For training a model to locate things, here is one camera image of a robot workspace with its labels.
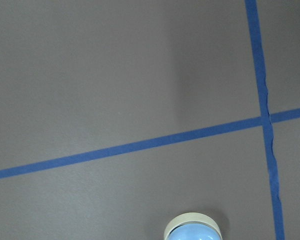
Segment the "brown paper table cover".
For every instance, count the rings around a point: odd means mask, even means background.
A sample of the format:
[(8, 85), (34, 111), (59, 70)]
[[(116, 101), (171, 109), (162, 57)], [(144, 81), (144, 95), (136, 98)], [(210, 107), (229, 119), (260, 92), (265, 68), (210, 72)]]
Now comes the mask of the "brown paper table cover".
[(300, 240), (300, 0), (0, 0), (0, 240)]

